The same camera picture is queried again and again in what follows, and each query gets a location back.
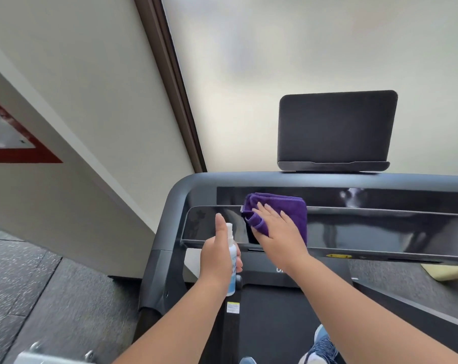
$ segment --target yellow sticker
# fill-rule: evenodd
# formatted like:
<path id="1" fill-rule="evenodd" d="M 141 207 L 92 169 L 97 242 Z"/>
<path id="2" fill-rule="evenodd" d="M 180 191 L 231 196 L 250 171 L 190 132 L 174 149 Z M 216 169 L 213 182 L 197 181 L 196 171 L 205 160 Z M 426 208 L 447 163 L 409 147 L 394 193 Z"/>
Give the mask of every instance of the yellow sticker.
<path id="1" fill-rule="evenodd" d="M 330 257 L 330 258 L 347 258 L 347 259 L 352 258 L 352 256 L 348 255 L 348 254 L 327 254 L 327 257 Z"/>

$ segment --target left hand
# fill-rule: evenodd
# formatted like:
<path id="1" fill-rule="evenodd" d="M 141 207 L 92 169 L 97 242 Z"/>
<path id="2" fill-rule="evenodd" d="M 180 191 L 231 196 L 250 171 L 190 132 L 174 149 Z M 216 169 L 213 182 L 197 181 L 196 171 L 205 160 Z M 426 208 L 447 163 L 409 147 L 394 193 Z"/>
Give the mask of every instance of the left hand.
<path id="1" fill-rule="evenodd" d="M 236 272 L 242 270 L 241 251 L 237 247 Z M 227 245 L 226 221 L 218 213 L 215 215 L 215 236 L 205 241 L 200 254 L 199 280 L 213 281 L 227 288 L 231 275 L 232 262 Z"/>

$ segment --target shoe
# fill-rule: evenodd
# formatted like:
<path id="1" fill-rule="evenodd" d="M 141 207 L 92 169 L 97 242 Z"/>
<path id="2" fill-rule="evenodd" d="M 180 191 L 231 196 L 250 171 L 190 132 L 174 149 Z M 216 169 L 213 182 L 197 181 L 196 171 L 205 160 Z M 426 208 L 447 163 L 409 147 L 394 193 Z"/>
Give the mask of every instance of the shoe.
<path id="1" fill-rule="evenodd" d="M 314 345 L 305 355 L 302 356 L 299 364 L 335 364 L 335 358 L 338 353 L 339 351 L 330 341 L 329 334 L 321 324 L 315 331 Z"/>
<path id="2" fill-rule="evenodd" d="M 246 356 L 241 359 L 239 364 L 256 364 L 256 361 L 254 361 L 254 359 L 251 358 L 250 356 Z"/>

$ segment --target white spray bottle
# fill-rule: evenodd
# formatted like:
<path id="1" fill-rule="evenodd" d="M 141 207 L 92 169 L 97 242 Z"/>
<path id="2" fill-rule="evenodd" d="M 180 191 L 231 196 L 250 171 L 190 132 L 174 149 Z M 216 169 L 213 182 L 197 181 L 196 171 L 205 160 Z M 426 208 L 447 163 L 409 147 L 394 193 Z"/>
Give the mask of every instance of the white spray bottle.
<path id="1" fill-rule="evenodd" d="M 227 244 L 229 245 L 229 253 L 232 261 L 232 275 L 229 289 L 226 296 L 231 296 L 236 291 L 236 261 L 237 261 L 237 246 L 232 236 L 232 223 L 226 223 L 227 226 Z"/>

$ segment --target red frame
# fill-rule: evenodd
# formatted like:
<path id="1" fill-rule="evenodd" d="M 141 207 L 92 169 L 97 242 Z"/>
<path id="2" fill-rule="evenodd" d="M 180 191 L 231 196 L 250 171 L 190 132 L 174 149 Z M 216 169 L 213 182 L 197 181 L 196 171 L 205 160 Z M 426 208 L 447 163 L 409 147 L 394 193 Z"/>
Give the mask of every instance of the red frame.
<path id="1" fill-rule="evenodd" d="M 0 106 L 0 116 L 28 139 L 35 148 L 0 148 L 0 164 L 61 164 L 55 154 Z"/>

